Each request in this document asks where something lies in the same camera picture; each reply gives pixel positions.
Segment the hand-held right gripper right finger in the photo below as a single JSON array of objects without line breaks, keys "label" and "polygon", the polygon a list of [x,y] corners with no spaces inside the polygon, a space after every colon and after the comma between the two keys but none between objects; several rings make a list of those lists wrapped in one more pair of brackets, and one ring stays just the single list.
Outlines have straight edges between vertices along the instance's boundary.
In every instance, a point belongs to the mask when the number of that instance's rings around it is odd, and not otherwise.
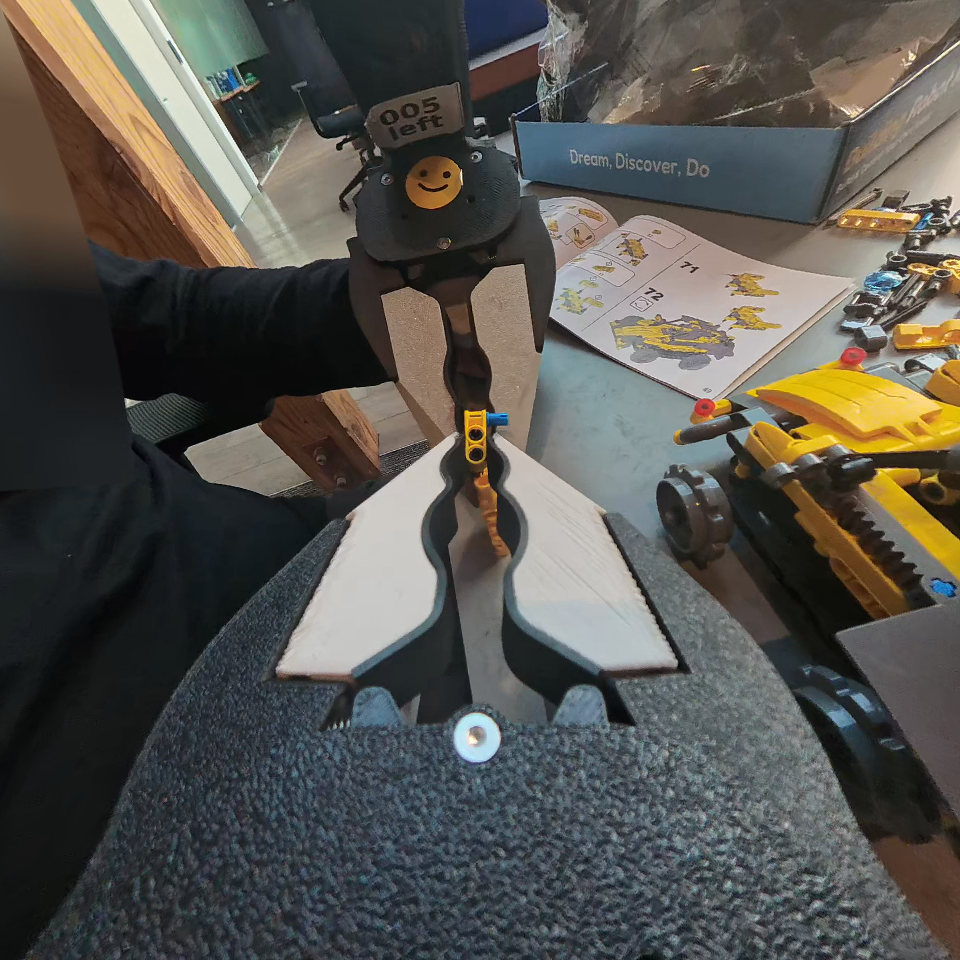
[{"label": "hand-held right gripper right finger", "polygon": [[679,667],[606,511],[510,441],[490,441],[503,576],[502,647],[533,690],[600,687]]}]

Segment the pile of small building pieces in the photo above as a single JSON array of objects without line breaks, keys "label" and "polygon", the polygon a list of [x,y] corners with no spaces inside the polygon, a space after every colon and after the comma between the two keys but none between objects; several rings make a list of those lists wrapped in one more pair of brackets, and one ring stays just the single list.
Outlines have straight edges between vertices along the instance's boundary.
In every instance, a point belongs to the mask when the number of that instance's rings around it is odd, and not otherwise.
[{"label": "pile of small building pieces", "polygon": [[[924,216],[907,233],[869,232],[841,229],[837,218],[849,209],[909,210]],[[867,273],[844,305],[838,324],[853,346],[866,354],[891,349],[899,353],[941,353],[957,359],[959,319],[953,316],[928,322],[923,314],[939,299],[958,300],[958,250],[940,246],[958,241],[959,213],[954,197],[946,195],[909,202],[907,191],[874,188],[858,202],[832,214],[824,222],[828,229],[864,234],[894,242],[878,268]]]}]

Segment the person's left forearm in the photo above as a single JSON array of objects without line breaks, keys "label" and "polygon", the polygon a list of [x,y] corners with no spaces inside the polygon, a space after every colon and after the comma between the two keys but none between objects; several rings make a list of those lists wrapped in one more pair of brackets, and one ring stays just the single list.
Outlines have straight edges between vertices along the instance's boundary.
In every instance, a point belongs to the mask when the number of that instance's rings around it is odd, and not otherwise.
[{"label": "person's left forearm", "polygon": [[192,269],[88,246],[127,400],[261,403],[390,379],[354,317],[346,259]]}]

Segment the wooden desk leg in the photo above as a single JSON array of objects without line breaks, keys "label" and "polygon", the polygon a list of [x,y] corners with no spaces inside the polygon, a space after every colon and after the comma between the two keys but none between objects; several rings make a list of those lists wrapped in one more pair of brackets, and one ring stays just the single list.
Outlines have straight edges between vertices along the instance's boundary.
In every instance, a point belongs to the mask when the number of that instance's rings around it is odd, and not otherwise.
[{"label": "wooden desk leg", "polygon": [[[125,257],[254,261],[72,2],[3,1],[86,235]],[[324,492],[380,475],[378,433],[346,390],[282,397],[263,432]]]}]

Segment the black background office chair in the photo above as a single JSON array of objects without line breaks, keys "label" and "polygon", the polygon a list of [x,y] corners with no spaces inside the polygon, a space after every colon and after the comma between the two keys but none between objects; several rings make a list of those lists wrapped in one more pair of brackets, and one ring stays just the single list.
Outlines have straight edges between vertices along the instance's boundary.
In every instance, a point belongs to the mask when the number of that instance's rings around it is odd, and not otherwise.
[{"label": "black background office chair", "polygon": [[358,155],[360,169],[338,197],[340,209],[343,212],[349,212],[349,195],[353,194],[356,188],[363,186],[369,175],[378,170],[382,163],[381,153],[366,129],[362,112],[358,105],[352,104],[329,114],[320,114],[306,80],[292,84],[291,89],[297,95],[320,138],[334,140],[337,151],[342,151],[346,146],[352,146]]}]

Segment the short yellow beam with pins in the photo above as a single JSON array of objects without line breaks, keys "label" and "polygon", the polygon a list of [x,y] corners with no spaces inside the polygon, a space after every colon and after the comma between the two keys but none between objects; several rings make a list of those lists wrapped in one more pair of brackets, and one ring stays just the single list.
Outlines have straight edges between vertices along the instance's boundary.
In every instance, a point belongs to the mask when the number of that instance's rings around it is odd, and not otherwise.
[{"label": "short yellow beam with pins", "polygon": [[510,414],[488,410],[463,411],[464,457],[472,473],[487,469],[488,440],[492,428],[510,425]]}]

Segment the crumpled plastic bag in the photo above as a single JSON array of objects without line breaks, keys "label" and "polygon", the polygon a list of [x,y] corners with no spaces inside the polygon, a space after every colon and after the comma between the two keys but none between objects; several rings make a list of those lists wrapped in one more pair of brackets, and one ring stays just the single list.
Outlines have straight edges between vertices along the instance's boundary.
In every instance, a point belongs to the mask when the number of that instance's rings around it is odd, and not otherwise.
[{"label": "crumpled plastic bag", "polygon": [[957,1],[547,2],[542,122],[835,128],[958,40]]}]

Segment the yellow grey toy vehicle model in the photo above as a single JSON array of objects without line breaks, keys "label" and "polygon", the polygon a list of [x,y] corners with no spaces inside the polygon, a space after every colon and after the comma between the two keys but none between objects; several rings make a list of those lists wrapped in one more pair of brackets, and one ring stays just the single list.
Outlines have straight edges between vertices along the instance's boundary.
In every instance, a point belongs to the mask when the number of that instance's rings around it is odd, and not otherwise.
[{"label": "yellow grey toy vehicle model", "polygon": [[958,359],[833,363],[701,400],[724,479],[681,463],[655,491],[675,556],[740,534],[793,629],[765,651],[871,838],[943,834],[958,856]]}]

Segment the blue cardboard box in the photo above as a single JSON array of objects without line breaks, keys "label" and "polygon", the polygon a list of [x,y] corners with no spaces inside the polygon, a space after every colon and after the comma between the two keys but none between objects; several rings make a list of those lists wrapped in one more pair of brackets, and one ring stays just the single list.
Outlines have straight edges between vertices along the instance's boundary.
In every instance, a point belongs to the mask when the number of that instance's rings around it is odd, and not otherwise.
[{"label": "blue cardboard box", "polygon": [[670,205],[813,224],[958,113],[958,39],[843,126],[656,126],[512,119],[522,176]]}]

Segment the instruction booklet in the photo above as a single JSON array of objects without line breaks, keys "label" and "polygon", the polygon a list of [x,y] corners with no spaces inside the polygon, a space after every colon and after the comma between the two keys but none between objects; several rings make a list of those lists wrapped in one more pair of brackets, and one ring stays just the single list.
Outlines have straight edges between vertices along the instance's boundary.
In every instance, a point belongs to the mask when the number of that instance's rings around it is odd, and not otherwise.
[{"label": "instruction booklet", "polygon": [[582,197],[538,203],[553,244],[550,317],[583,344],[695,401],[718,401],[842,304],[846,277],[769,265],[650,215]]}]

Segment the yellow rectangular building panel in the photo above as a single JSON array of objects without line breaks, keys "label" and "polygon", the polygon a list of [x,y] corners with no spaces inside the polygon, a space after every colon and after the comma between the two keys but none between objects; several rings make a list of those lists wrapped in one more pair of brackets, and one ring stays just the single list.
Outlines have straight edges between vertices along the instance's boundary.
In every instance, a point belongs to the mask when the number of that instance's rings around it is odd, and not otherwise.
[{"label": "yellow rectangular building panel", "polygon": [[471,464],[470,472],[479,510],[494,554],[499,559],[509,558],[511,550],[498,530],[498,494],[491,485],[489,469],[486,465],[480,467]]}]

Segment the yellow short holed beam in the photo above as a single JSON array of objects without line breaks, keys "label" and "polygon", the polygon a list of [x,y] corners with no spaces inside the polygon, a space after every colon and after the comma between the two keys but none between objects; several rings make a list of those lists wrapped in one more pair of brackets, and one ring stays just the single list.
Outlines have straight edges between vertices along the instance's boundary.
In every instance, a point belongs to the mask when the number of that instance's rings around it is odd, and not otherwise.
[{"label": "yellow short holed beam", "polygon": [[837,218],[834,226],[841,230],[907,234],[924,216],[920,211],[850,208]]}]

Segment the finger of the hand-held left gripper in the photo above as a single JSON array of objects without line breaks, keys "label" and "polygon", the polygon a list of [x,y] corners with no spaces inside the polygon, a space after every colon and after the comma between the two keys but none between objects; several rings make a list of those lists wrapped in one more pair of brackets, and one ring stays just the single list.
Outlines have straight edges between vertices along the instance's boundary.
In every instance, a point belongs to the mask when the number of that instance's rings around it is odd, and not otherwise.
[{"label": "finger of the hand-held left gripper", "polygon": [[381,295],[397,371],[397,390],[433,448],[456,432],[447,380],[449,342],[441,307],[431,296],[403,287]]},{"label": "finger of the hand-held left gripper", "polygon": [[478,347],[490,370],[488,400],[509,415],[505,438],[527,449],[542,354],[537,350],[525,268],[492,269],[470,295]]}]

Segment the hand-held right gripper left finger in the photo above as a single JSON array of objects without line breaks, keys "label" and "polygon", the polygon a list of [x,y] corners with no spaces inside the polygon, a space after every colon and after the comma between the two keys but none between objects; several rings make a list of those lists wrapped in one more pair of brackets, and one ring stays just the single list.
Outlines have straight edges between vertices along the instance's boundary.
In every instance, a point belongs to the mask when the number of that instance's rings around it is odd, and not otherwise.
[{"label": "hand-held right gripper left finger", "polygon": [[422,694],[445,674],[461,459],[462,438],[450,435],[347,517],[277,678]]}]

